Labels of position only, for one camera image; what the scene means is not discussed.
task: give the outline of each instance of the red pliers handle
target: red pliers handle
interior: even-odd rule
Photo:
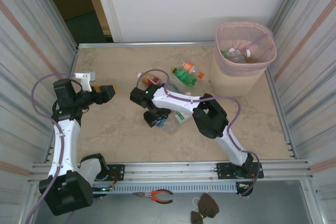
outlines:
[[[169,203],[173,202],[171,199],[170,200],[162,200],[162,199],[158,199],[154,196],[154,195],[160,194],[160,193],[170,194],[170,195],[173,194],[171,191],[165,190],[165,189],[152,191],[151,192],[151,200],[154,200],[154,201],[156,201],[157,203],[160,203],[160,204],[169,204]]]

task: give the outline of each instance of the beige tabletop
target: beige tabletop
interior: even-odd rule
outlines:
[[[214,94],[209,81],[212,47],[86,48],[79,51],[75,72],[94,70],[92,84],[113,84],[116,95],[103,105],[92,105],[82,117],[78,160],[101,153],[107,162],[176,162],[228,160],[215,140],[201,135],[192,119],[169,135],[150,128],[143,119],[145,109],[130,101],[137,73],[152,68],[169,71],[178,60],[198,66],[203,79],[192,95]],[[164,78],[161,73],[154,73]],[[265,75],[249,93],[238,98],[242,112],[232,129],[242,146],[261,159],[289,158],[284,136]],[[218,100],[232,120],[237,105]]]

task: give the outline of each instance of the brown face mask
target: brown face mask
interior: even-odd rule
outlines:
[[[219,207],[209,194],[203,194],[198,202],[198,210],[200,212],[191,212],[192,224],[203,224],[206,217],[214,218],[219,213]]]

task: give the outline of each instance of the wastebasket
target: wastebasket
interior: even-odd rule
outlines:
[[[251,56],[246,64],[233,63],[224,58],[221,51],[235,48],[243,52],[249,49]],[[230,22],[216,32],[210,81],[217,95],[245,95],[266,68],[274,61],[277,51],[272,32],[254,22]]]

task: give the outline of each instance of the green plastic bottle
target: green plastic bottle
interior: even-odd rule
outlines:
[[[174,75],[184,84],[188,86],[195,86],[197,78],[191,73],[188,73],[184,69],[178,69],[178,68],[173,68],[172,71]]]

